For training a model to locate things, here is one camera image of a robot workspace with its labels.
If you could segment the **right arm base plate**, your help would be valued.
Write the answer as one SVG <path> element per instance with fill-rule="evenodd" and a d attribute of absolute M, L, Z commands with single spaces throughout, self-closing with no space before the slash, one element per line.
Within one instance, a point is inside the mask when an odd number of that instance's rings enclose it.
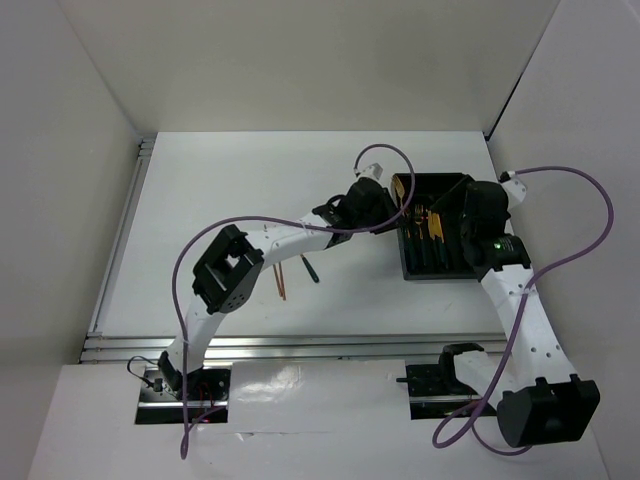
<path fill-rule="evenodd" d="M 395 381 L 406 387 L 412 420 L 444 419 L 480 399 L 469 387 L 447 384 L 437 364 L 406 365 L 405 373 Z"/>

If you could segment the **gold spoon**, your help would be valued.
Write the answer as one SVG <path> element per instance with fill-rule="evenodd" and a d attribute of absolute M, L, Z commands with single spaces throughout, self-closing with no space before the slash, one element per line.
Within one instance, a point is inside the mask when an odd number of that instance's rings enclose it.
<path fill-rule="evenodd" d="M 405 231 L 406 231 L 406 237 L 407 237 L 406 246 L 407 246 L 407 251 L 409 255 L 408 268 L 411 270 L 414 270 L 418 265 L 418 260 L 417 260 L 417 253 L 416 253 L 416 249 L 415 249 L 415 245 L 412 237 L 411 216 L 408 210 L 404 212 L 404 218 L 405 218 Z"/>

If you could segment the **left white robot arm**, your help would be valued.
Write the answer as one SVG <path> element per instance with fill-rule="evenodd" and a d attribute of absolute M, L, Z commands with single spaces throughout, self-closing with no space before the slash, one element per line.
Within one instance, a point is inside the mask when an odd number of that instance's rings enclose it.
<path fill-rule="evenodd" d="M 187 311 L 177 296 L 177 274 L 186 256 L 181 252 L 172 273 L 180 333 L 158 362 L 163 388 L 176 399 L 195 393 L 211 340 L 225 317 L 247 303 L 262 272 L 345 243 L 356 233 L 396 229 L 405 209 L 379 181 L 363 177 L 347 193 L 331 197 L 297 221 L 253 216 L 263 228 L 245 232 L 237 226 L 241 217 L 226 220 L 192 269 L 193 296 Z"/>

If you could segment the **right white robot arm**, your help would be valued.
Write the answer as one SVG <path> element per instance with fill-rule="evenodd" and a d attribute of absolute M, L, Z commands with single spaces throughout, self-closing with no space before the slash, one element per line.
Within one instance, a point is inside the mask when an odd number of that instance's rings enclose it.
<path fill-rule="evenodd" d="M 451 413 L 468 417 L 464 432 L 486 408 L 496 413 L 506 455 L 534 446 L 581 439 L 600 403 L 595 381 L 579 376 L 556 337 L 537 292 L 542 272 L 532 267 L 523 241 L 506 231 L 510 211 L 526 196 L 515 172 L 496 182 L 470 181 L 447 194 L 462 203 L 465 260 L 495 307 L 507 344 L 493 361 L 477 343 L 443 348 L 436 379 L 448 392 L 470 389 L 478 400 Z"/>

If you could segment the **copper chopstick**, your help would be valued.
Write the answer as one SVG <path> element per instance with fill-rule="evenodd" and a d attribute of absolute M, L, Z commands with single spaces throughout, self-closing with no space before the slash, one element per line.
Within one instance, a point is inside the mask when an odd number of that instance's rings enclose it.
<path fill-rule="evenodd" d="M 275 277 L 275 282 L 276 282 L 276 287 L 277 287 L 277 291 L 278 291 L 278 295 L 282 300 L 285 300 L 286 295 L 285 295 L 285 291 L 283 288 L 283 283 L 282 283 L 282 278 L 280 275 L 280 270 L 279 267 L 276 266 L 275 264 L 273 265 L 273 272 L 274 272 L 274 277 Z"/>
<path fill-rule="evenodd" d="M 286 301 L 287 295 L 286 295 L 285 276 L 284 276 L 284 272 L 283 272 L 282 263 L 278 263 L 277 271 L 278 271 L 278 278 L 279 278 L 279 285 L 280 285 L 279 286 L 279 294 L 280 294 L 281 299 L 283 301 Z"/>

